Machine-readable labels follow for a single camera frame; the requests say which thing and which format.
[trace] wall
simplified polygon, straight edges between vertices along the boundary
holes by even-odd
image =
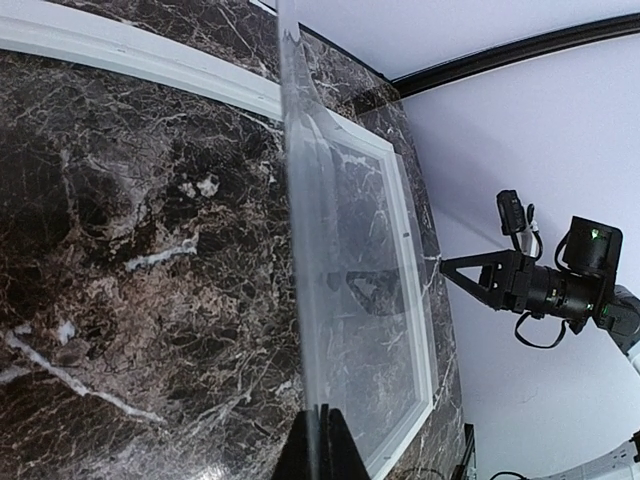
[[[297,5],[303,24],[391,79],[502,43],[640,11],[639,0],[297,0]]]
[[[640,294],[640,38],[595,44],[405,101],[445,257],[508,248],[495,195],[535,202],[543,261],[580,215],[625,235],[618,282]],[[467,421],[479,478],[547,475],[606,453],[640,428],[640,377],[595,327],[553,351],[513,338],[495,313],[450,285]],[[533,321],[534,340],[558,322]]]

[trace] white frame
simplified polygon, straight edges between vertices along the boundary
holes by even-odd
[[[278,84],[173,40],[73,8],[40,0],[0,0],[0,49],[149,80],[282,121]],[[343,129],[336,132],[336,141],[381,159],[389,206],[395,212],[398,262],[415,266],[412,239],[401,235],[410,231],[410,225],[393,146],[337,113],[330,114]],[[419,401],[367,463],[367,469],[376,472],[374,480],[386,477],[434,408],[418,272],[417,268],[405,272]]]

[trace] marble table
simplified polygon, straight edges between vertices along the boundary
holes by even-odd
[[[64,0],[277,81],[240,0]],[[328,108],[405,163],[440,388],[389,478],[464,448],[453,325],[407,118],[305,35]],[[0,52],[0,479],[268,479],[302,405],[282,124],[102,70]]]

